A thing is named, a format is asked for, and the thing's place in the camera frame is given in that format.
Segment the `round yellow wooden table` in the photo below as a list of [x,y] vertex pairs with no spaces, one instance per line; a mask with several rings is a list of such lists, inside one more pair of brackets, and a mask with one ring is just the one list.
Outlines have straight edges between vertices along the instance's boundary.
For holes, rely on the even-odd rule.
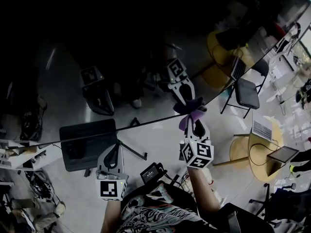
[[271,175],[268,174],[274,164],[268,155],[283,147],[284,140],[278,121],[269,116],[265,118],[272,122],[272,142],[252,133],[235,134],[229,150],[230,161],[213,163],[213,166],[250,166],[255,178],[259,181],[268,183],[274,180],[279,171]]

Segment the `dark grey open laptop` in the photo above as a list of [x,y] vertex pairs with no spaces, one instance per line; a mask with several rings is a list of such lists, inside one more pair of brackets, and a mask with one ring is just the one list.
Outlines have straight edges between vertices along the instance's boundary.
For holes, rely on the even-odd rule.
[[278,172],[283,166],[289,163],[297,154],[299,150],[283,146],[272,153],[267,155],[268,164],[267,168],[268,177]]

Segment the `black device with display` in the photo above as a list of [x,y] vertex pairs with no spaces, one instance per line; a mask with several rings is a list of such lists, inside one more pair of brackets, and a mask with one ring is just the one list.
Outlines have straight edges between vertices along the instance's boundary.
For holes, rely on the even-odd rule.
[[149,183],[157,182],[166,173],[167,170],[164,169],[161,163],[152,163],[149,167],[147,167],[144,171],[140,173],[140,177],[143,183],[146,185]]

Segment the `black office chair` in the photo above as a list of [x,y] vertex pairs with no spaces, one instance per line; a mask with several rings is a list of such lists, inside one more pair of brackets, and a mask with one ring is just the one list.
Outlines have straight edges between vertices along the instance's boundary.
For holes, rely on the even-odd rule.
[[276,192],[270,192],[270,184],[265,183],[265,200],[250,199],[249,203],[261,204],[256,216],[262,216],[274,228],[282,224],[282,220],[287,223],[301,223],[311,217],[311,189],[303,192],[294,192],[295,183],[278,188]]

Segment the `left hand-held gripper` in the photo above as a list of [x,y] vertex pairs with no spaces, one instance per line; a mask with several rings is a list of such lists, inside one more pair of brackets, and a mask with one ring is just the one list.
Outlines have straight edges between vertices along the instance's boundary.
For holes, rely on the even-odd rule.
[[109,146],[99,156],[96,171],[96,190],[99,198],[109,201],[122,201],[128,175],[124,174],[123,149],[120,144]]

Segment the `silver open laptop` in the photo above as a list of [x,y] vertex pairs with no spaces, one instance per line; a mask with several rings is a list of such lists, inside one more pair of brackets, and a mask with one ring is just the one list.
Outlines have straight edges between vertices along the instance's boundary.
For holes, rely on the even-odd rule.
[[272,122],[260,115],[259,113],[252,112],[252,134],[272,142],[273,124]]

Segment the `person's black printed shirt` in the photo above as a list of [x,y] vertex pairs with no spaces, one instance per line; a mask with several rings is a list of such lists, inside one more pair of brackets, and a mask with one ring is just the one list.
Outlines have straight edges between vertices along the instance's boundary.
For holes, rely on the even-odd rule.
[[158,182],[139,187],[121,202],[117,233],[220,233],[198,215],[195,199],[186,191]]

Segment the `purple cloth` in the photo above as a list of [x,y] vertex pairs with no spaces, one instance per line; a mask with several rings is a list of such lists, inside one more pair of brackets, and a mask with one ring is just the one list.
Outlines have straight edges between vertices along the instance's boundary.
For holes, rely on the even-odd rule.
[[179,129],[185,131],[188,127],[188,119],[192,118],[192,125],[205,115],[207,108],[203,105],[199,106],[197,109],[188,113],[179,123]]

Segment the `white metal shelf rack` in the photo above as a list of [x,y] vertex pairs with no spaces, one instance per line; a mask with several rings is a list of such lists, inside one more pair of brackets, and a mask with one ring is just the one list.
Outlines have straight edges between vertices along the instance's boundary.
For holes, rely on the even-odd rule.
[[60,143],[0,139],[0,168],[3,169],[37,171],[60,158]]

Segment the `black screen stand leg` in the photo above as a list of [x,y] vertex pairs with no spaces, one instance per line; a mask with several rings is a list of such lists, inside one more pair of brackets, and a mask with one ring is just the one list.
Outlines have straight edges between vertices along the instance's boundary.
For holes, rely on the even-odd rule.
[[118,140],[119,144],[123,147],[125,147],[128,151],[130,151],[132,154],[136,155],[137,157],[147,161],[147,156],[148,156],[148,153],[139,153],[137,151],[135,151],[134,149],[132,149],[131,147],[127,146],[126,144],[124,144],[122,141]]

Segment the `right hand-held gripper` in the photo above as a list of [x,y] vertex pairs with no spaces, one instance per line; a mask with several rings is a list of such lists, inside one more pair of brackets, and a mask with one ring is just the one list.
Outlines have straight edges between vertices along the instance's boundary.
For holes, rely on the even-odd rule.
[[214,159],[214,146],[210,140],[210,131],[207,125],[197,120],[196,124],[192,117],[187,118],[184,142],[180,143],[179,160],[184,161],[187,167],[206,168]]

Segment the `person's right forearm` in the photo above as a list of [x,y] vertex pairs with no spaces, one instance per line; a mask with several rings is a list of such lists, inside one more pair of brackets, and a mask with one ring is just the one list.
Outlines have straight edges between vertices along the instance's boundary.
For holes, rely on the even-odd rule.
[[201,169],[187,167],[190,182],[200,214],[212,214],[220,210],[220,204]]

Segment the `black folding chair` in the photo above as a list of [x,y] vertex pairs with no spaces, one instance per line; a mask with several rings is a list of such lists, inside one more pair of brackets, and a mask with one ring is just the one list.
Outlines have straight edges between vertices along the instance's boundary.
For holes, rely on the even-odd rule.
[[[259,73],[263,77],[262,82],[259,85],[255,85],[253,82],[243,78],[239,78],[237,81],[235,81],[235,83],[231,85],[233,88],[231,89],[229,97],[226,100],[223,109],[221,110],[221,114],[224,112],[227,106],[231,106],[242,110],[246,110],[246,114],[243,116],[243,119],[245,119],[251,109],[252,110],[259,109],[260,107],[259,93],[268,76],[269,65],[264,59],[260,59],[251,69]],[[234,91],[238,106],[228,103]]]

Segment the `person's left forearm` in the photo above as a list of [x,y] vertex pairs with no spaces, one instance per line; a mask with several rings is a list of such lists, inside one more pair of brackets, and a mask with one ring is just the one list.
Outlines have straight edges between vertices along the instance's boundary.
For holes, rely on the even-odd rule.
[[100,233],[116,233],[120,226],[121,202],[108,201]]

